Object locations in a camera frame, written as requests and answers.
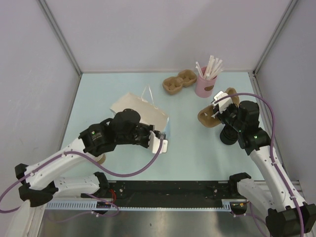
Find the light blue paper bag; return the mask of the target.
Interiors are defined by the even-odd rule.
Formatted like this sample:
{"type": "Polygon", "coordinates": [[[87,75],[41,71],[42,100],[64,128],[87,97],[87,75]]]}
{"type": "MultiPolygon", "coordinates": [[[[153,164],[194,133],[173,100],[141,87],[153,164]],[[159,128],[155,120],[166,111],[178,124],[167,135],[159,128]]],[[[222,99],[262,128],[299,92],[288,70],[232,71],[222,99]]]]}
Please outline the light blue paper bag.
{"type": "Polygon", "coordinates": [[[141,96],[129,92],[110,107],[113,114],[124,109],[135,110],[141,117],[141,123],[154,125],[156,130],[166,135],[166,139],[170,138],[169,115],[154,103],[153,93],[149,85],[145,86],[141,96]]]}

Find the brown pulp cup carrier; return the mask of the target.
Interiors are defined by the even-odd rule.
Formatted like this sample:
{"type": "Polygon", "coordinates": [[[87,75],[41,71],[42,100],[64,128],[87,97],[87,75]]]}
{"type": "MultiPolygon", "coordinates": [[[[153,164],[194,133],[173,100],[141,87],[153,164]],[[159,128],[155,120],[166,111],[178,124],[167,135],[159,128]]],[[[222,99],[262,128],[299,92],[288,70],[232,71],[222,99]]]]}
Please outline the brown pulp cup carrier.
{"type": "Polygon", "coordinates": [[[219,91],[214,97],[211,104],[198,113],[199,122],[207,127],[213,128],[222,122],[219,116],[223,114],[224,110],[228,108],[229,105],[236,104],[239,105],[239,96],[235,95],[236,90],[229,87],[225,92],[219,91]]]}

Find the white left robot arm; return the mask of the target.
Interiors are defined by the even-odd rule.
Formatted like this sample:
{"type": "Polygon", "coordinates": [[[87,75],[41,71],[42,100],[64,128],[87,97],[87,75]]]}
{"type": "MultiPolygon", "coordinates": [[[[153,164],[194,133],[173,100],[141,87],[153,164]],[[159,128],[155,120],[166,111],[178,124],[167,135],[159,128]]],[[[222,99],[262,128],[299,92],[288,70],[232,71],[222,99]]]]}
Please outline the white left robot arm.
{"type": "Polygon", "coordinates": [[[92,124],[72,143],[45,160],[34,165],[17,165],[15,174],[22,184],[18,189],[21,200],[29,200],[31,207],[38,207],[54,197],[106,197],[110,184],[103,172],[81,178],[61,175],[84,161],[100,164],[102,156],[112,152],[117,145],[149,148],[159,138],[160,131],[140,120],[137,111],[124,109],[113,118],[92,124]]]}

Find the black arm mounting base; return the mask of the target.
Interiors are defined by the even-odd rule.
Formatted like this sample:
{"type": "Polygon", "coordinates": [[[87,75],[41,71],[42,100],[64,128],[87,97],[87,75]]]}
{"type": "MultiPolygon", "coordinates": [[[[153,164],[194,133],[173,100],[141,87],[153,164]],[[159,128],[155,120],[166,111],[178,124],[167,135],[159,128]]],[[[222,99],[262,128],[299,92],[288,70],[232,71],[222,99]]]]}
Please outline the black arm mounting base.
{"type": "MultiPolygon", "coordinates": [[[[168,203],[179,207],[194,203],[205,207],[216,200],[249,201],[239,195],[228,181],[112,181],[93,193],[99,199],[108,198],[114,204],[148,205],[168,203]]],[[[232,208],[236,214],[246,209],[232,208]]]]}

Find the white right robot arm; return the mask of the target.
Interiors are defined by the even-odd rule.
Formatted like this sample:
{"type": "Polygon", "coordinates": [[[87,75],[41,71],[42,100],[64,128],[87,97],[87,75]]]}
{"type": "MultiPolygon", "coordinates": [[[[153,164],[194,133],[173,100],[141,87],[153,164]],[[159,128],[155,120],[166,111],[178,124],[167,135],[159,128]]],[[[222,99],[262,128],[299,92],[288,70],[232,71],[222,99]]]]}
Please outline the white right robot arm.
{"type": "Polygon", "coordinates": [[[274,237],[309,233],[316,222],[316,206],[306,203],[286,175],[270,136],[259,126],[258,104],[242,101],[236,105],[228,98],[215,103],[213,111],[226,128],[237,133],[240,148],[256,164],[269,189],[265,192],[251,178],[243,178],[228,185],[229,195],[247,198],[265,217],[274,237]]]}

